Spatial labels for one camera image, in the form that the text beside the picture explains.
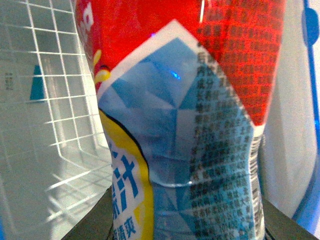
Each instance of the red label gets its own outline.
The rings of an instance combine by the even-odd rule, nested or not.
[[[270,100],[284,10],[285,0],[78,0],[76,20],[91,63],[102,50],[95,74],[178,20],[218,61],[258,126]]]

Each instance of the yellow graphic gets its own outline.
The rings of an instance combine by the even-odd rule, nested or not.
[[[134,210],[134,216],[141,230],[140,240],[152,240],[154,235],[154,196],[149,181],[147,163],[140,149],[130,136],[101,110],[99,110],[99,114],[106,133],[113,140],[117,148],[125,149],[128,154],[133,155],[138,162],[139,170],[137,171],[137,177],[142,183],[144,199]]]
[[[99,49],[95,52],[93,57],[93,66],[95,67],[101,59],[102,51]],[[101,66],[100,70],[94,76],[94,84],[102,83],[110,78],[110,71],[106,67]]]

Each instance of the white plastic container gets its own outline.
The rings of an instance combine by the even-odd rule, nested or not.
[[[71,0],[0,1],[5,240],[61,239],[111,185],[110,153],[73,12]],[[35,65],[45,98],[30,100]]]

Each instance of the blue edge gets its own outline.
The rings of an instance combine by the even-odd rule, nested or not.
[[[308,0],[303,0],[304,12],[310,14]],[[317,83],[316,83],[316,71],[315,71],[315,57],[313,44],[317,41],[319,36],[319,24],[318,21],[305,20],[306,24],[303,26],[305,44],[308,48],[309,58],[309,70],[312,90],[312,101],[313,101],[313,112],[314,112],[314,123],[315,133],[317,140],[317,159],[313,174],[309,183],[309,186],[305,192],[304,198],[302,199],[299,207],[294,213],[292,219],[296,221],[300,226],[305,228],[310,233],[314,234],[317,228],[317,224],[320,218],[320,173],[319,173],[319,149],[320,149],[320,121],[319,121],[319,106],[318,106],[318,95],[317,95]]]

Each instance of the plastic bottle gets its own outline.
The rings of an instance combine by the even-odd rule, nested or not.
[[[115,240],[262,240],[257,154],[285,0],[78,0]]]

